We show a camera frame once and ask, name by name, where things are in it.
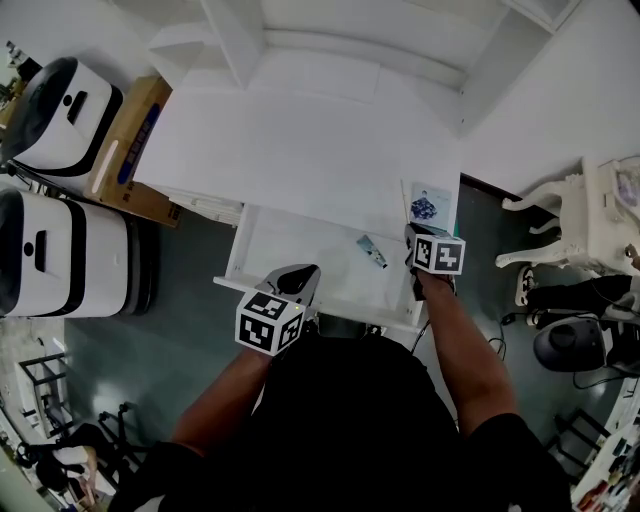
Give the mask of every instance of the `white wall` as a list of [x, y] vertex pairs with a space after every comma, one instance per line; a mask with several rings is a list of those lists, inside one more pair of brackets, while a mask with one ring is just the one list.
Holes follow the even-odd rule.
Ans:
[[463, 171], [521, 193], [574, 165], [640, 153], [640, 15], [585, 0], [497, 108], [466, 138]]
[[125, 90], [136, 77], [156, 74], [106, 0], [0, 0], [0, 38], [2, 47], [13, 41], [41, 65], [78, 57]]

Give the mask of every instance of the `white table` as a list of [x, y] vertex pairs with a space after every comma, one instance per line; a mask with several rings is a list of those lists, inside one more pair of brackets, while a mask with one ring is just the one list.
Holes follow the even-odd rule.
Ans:
[[453, 231], [462, 162], [450, 122], [455, 93], [313, 52], [299, 75], [283, 76], [281, 66], [265, 58], [247, 90], [174, 91], [136, 181], [169, 196], [275, 208], [399, 241], [411, 184], [422, 182], [451, 192]]

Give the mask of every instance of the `black shirt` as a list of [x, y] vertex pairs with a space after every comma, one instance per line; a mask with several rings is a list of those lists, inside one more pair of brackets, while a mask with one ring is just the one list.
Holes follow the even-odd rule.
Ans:
[[156, 445], [110, 511], [158, 496], [152, 510], [571, 510], [520, 417], [463, 439], [420, 361], [379, 337], [297, 341], [232, 443], [207, 459]]

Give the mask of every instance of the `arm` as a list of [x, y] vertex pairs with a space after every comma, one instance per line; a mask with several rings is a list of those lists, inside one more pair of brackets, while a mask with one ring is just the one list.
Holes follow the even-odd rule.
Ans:
[[82, 492], [84, 493], [84, 498], [82, 498], [80, 500], [80, 503], [82, 503], [83, 501], [87, 502], [87, 507], [92, 507], [93, 505], [96, 504], [96, 499], [93, 495], [93, 488], [91, 487], [91, 485], [89, 485], [89, 483], [82, 477], [78, 478], [78, 483], [80, 484], [80, 489], [82, 489]]
[[632, 244], [629, 244], [624, 250], [628, 257], [631, 258], [631, 266], [636, 270], [640, 270], [640, 256], [638, 256], [636, 248]]
[[468, 437], [494, 416], [517, 414], [506, 368], [449, 285], [422, 271], [418, 272], [418, 278], [442, 375], [458, 411], [461, 433]]
[[89, 488], [95, 490], [96, 473], [98, 472], [98, 455], [91, 446], [85, 446], [84, 449], [87, 452], [87, 466], [89, 466]]
[[202, 456], [228, 441], [251, 415], [270, 364], [271, 356], [243, 349], [183, 413], [171, 441]]

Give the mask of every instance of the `drawer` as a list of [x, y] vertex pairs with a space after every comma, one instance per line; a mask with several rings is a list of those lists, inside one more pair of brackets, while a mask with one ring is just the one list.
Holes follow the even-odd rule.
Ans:
[[315, 263], [322, 275], [312, 307], [321, 313], [417, 333], [422, 302], [413, 298], [406, 246], [368, 234], [383, 269], [356, 244], [364, 233], [301, 215], [245, 205], [227, 271], [214, 282], [245, 291], [286, 265]]
[[207, 219], [237, 226], [242, 213], [242, 203], [218, 197], [197, 195], [170, 187], [157, 187], [169, 199]]

